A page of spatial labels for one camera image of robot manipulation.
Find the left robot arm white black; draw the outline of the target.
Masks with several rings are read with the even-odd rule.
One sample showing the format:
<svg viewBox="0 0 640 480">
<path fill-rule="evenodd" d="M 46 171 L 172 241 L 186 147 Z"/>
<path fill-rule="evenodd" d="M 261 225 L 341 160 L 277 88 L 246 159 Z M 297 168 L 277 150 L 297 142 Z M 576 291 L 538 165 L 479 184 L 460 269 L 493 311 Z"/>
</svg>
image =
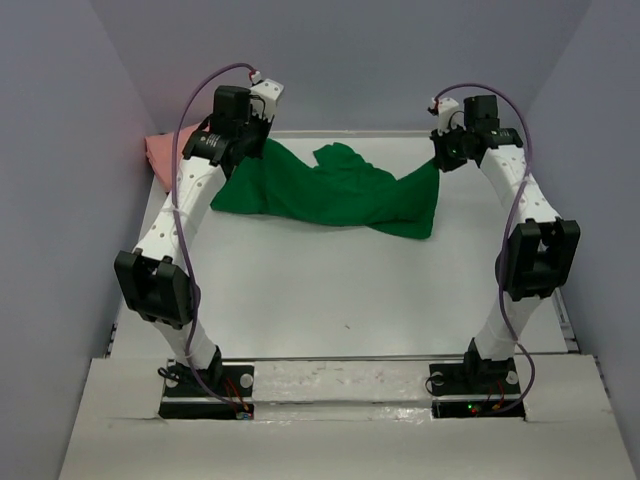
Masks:
<svg viewBox="0 0 640 480">
<path fill-rule="evenodd" d="M 160 374 L 201 395 L 223 377 L 221 352 L 198 320 L 200 290 L 189 251 L 210 202 L 245 158 L 261 157 L 283 85 L 219 86 L 212 113 L 173 152 L 171 189 L 147 233 L 116 256 L 126 306 L 153 325 L 174 353 Z"/>
</svg>

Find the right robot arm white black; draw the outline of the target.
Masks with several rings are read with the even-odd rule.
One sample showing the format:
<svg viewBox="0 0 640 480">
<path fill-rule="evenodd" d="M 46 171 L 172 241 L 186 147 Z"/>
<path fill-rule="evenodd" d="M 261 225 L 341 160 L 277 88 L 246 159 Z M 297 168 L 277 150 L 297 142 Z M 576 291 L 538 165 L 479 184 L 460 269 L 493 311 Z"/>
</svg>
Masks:
<svg viewBox="0 0 640 480">
<path fill-rule="evenodd" d="M 517 393 L 514 354 L 520 336 L 542 301 L 566 283 L 581 230 L 546 199 L 518 131 L 500 124 L 495 96 L 462 103 L 438 98 L 429 111 L 437 119 L 430 135 L 436 167 L 451 172 L 474 162 L 507 220 L 495 263 L 498 293 L 492 310 L 462 361 L 431 366 L 426 386 L 436 396 L 475 396 L 492 387 Z"/>
</svg>

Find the green t shirt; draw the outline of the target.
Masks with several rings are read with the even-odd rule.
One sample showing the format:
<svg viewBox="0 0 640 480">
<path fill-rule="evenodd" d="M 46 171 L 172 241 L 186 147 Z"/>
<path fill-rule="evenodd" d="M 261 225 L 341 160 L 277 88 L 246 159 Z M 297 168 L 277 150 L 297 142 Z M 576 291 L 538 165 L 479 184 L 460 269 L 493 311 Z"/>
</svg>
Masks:
<svg viewBox="0 0 640 480">
<path fill-rule="evenodd" d="M 275 140 L 245 158 L 210 203 L 214 211 L 267 215 L 328 227 L 368 227 L 426 240 L 433 232 L 440 172 L 430 160 L 396 178 L 343 143 L 313 152 L 306 165 Z"/>
</svg>

